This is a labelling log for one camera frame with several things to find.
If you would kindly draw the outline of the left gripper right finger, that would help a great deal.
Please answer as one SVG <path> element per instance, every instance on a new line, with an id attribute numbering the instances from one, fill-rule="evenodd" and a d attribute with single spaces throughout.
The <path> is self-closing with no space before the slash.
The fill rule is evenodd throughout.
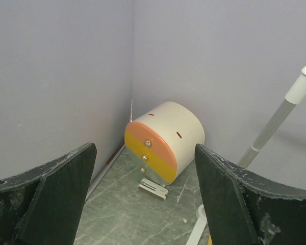
<path id="1" fill-rule="evenodd" d="M 202 144 L 195 165 L 212 244 L 306 244 L 306 190 L 242 168 Z"/>

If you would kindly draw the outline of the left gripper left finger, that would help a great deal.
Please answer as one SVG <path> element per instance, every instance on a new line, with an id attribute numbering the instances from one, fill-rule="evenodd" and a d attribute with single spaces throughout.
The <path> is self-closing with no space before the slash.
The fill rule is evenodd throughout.
<path id="1" fill-rule="evenodd" d="M 0 180 L 0 244 L 73 244 L 95 159 L 86 143 Z"/>

